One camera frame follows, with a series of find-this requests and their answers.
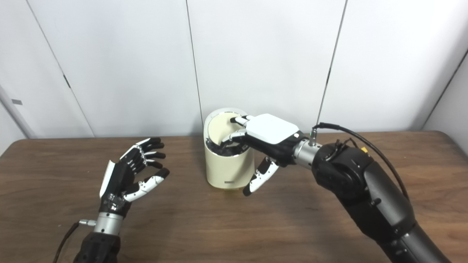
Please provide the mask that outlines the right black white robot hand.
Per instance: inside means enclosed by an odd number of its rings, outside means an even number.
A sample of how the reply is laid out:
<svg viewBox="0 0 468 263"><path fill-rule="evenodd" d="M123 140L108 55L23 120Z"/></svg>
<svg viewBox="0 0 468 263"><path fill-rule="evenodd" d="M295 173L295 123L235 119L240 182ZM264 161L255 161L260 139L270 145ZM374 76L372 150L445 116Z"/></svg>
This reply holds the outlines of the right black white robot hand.
<svg viewBox="0 0 468 263"><path fill-rule="evenodd" d="M265 154L243 189L246 197L264 185L280 167L294 165L296 148L309 140L297 125L271 114L242 115L231 118L230 122L240 125L241 129L221 140L222 149L237 143Z"/></svg>

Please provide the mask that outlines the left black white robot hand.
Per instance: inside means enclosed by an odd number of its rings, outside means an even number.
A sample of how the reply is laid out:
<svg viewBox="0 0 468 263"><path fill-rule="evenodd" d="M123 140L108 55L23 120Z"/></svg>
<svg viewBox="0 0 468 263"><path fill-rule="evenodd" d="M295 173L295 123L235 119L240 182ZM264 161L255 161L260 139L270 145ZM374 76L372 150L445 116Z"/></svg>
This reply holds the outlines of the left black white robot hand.
<svg viewBox="0 0 468 263"><path fill-rule="evenodd" d="M131 203L147 195L170 174L158 159L166 158L159 137L150 137L132 145L117 162L107 164L99 198L99 213L126 217Z"/></svg>

